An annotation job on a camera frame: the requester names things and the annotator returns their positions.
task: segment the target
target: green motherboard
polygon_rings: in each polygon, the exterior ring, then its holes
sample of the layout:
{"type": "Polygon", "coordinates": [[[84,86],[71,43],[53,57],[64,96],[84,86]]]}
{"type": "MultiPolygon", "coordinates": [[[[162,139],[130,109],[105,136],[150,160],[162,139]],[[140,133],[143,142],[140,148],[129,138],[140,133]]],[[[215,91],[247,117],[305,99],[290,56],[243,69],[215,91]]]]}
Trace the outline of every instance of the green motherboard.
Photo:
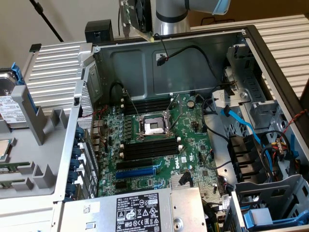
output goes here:
{"type": "MultiPolygon", "coordinates": [[[[137,115],[125,116],[120,106],[108,107],[100,116],[96,116],[95,120],[103,120],[107,125],[106,138],[109,138],[107,149],[103,141],[98,146],[99,197],[134,190],[168,188],[171,185],[171,178],[180,179],[185,171],[189,171],[194,187],[199,187],[202,198],[211,202],[220,201],[219,191],[213,191],[213,186],[217,184],[217,173],[215,170],[205,168],[205,166],[215,167],[215,163],[211,156],[207,156],[211,150],[211,144],[208,134],[202,132],[201,103],[195,103],[192,108],[188,107],[188,101],[195,101],[195,96],[182,94],[170,109],[171,124],[182,113],[172,130],[173,136],[181,138],[180,144],[183,148],[179,154],[153,158],[153,166],[156,167],[155,175],[116,179],[116,164],[123,162],[119,156],[121,141],[143,143],[138,140],[137,135],[138,117],[137,115]],[[115,184],[120,181],[126,181],[126,188],[116,189],[115,184]]],[[[145,141],[151,139],[158,138],[157,136],[156,138],[145,137],[145,141]]]]}

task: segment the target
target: warning label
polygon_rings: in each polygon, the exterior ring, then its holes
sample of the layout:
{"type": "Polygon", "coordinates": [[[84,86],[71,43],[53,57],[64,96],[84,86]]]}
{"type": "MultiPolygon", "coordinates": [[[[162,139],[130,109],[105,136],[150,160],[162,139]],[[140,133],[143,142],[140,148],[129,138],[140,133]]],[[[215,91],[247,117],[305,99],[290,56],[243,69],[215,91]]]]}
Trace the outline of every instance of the warning label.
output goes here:
{"type": "Polygon", "coordinates": [[[6,123],[26,122],[18,103],[11,96],[0,97],[0,114],[6,123]]]}
{"type": "Polygon", "coordinates": [[[159,194],[117,199],[116,232],[160,232],[159,194]]]}

